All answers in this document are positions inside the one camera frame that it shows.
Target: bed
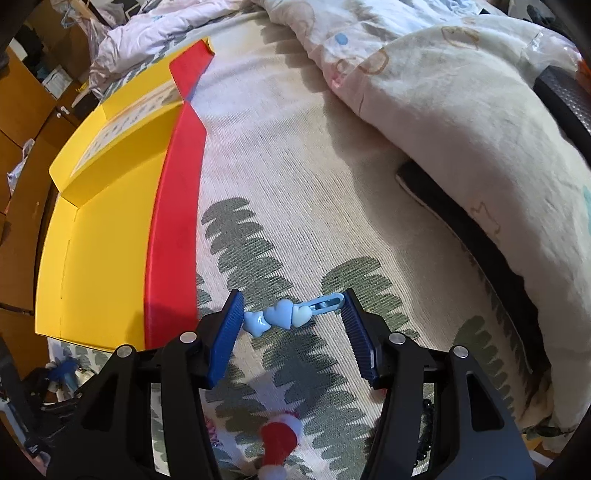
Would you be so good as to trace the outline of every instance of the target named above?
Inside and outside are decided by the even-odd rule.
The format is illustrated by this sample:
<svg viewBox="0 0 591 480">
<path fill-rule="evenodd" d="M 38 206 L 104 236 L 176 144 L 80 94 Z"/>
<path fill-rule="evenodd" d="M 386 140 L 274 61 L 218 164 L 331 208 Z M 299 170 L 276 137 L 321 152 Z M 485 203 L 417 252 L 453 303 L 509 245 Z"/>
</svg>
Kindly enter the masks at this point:
<svg viewBox="0 0 591 480">
<path fill-rule="evenodd" d="M 305 2 L 292 3 L 309 14 Z M 171 52 L 210 37 L 216 57 L 190 99 L 207 129 L 196 206 L 200 315 L 218 311 L 232 288 L 244 293 L 249 310 L 354 288 L 366 310 L 419 344 L 466 346 L 520 428 L 547 423 L 554 407 L 547 372 L 532 369 L 524 339 L 462 241 L 397 182 L 409 156 L 359 117 L 361 105 L 352 108 L 345 94 L 331 91 L 340 80 L 318 68 L 321 49 L 310 40 L 309 24 L 293 9 L 278 19 L 276 5 L 263 4 L 267 11 L 240 7 L 174 35 L 105 93 L 108 98 Z M 449 34 L 451 44 L 466 41 L 456 30 Z M 346 45 L 335 31 L 331 36 Z M 374 60 L 357 65 L 378 75 L 383 68 Z M 485 205 L 479 215 L 490 221 Z M 70 353 L 94 371 L 110 355 L 55 339 L 50 350 Z M 159 395 L 154 385 L 155 461 L 166 472 Z M 425 395 L 432 395 L 428 386 Z M 226 377 L 202 391 L 227 478 L 256 472 L 258 429 L 285 411 L 304 422 L 288 461 L 290 478 L 359 478 L 383 400 L 360 377 L 333 313 L 259 339 L 242 332 Z"/>
</svg>

